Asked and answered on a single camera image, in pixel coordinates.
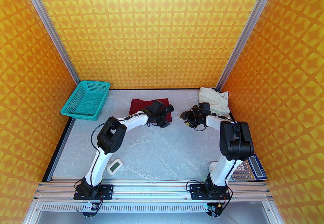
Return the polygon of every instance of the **folded red towel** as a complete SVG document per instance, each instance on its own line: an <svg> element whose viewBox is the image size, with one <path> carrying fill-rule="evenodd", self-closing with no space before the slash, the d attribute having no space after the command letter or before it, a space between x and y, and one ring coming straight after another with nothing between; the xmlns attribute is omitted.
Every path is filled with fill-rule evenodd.
<svg viewBox="0 0 324 224"><path fill-rule="evenodd" d="M168 106L169 100L167 98L163 98L163 99L158 99L160 102L164 103L164 106ZM152 105L152 103L154 102L154 100L151 101L143 101L141 99L133 99L131 102L131 108L129 110L129 114L134 114L137 113L139 110L145 108L146 106ZM169 113L166 118L166 120L168 120L169 122L172 122L172 117L171 117L171 113Z"/></svg>

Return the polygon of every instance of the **table surface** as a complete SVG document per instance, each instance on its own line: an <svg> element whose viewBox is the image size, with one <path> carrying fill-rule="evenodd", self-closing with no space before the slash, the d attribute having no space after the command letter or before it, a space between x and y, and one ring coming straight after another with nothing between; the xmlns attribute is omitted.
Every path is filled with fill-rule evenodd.
<svg viewBox="0 0 324 224"><path fill-rule="evenodd" d="M219 160L221 155L219 132L213 128L195 131L180 118L182 112L198 104L198 91L110 90L97 121L75 121L53 176L84 177L96 152L90 143L92 131L110 116L126 117L133 98L168 98L175 109L172 123L166 128L140 126L126 133L108 163L120 158L124 165L113 176L105 171L103 179L205 180L209 163ZM95 143L100 129L93 136Z"/></svg>

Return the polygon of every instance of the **plastic basket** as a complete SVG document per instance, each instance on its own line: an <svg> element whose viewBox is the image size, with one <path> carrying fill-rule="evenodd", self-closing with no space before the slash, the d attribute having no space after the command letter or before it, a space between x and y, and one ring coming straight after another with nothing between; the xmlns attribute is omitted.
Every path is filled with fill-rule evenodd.
<svg viewBox="0 0 324 224"><path fill-rule="evenodd" d="M98 120L107 100L110 83L81 81L61 110L74 119Z"/></svg>

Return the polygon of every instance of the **orange patterned wall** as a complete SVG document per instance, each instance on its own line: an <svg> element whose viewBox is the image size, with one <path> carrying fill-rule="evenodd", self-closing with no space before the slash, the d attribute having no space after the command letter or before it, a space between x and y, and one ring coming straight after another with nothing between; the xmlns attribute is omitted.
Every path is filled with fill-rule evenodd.
<svg viewBox="0 0 324 224"><path fill-rule="evenodd" d="M287 224L324 223L324 0L269 0L222 91Z"/></svg>
<svg viewBox="0 0 324 224"><path fill-rule="evenodd" d="M81 80L215 87L256 0L43 0Z"/></svg>
<svg viewBox="0 0 324 224"><path fill-rule="evenodd" d="M21 223L75 84L30 0L0 0L0 222Z"/></svg>

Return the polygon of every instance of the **calculator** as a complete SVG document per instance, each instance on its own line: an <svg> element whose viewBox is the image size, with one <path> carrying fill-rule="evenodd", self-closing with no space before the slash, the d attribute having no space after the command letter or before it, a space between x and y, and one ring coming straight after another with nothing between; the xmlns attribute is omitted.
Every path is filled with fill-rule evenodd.
<svg viewBox="0 0 324 224"><path fill-rule="evenodd" d="M267 175L256 154L243 161L232 174L232 181L260 181L267 180Z"/></svg>

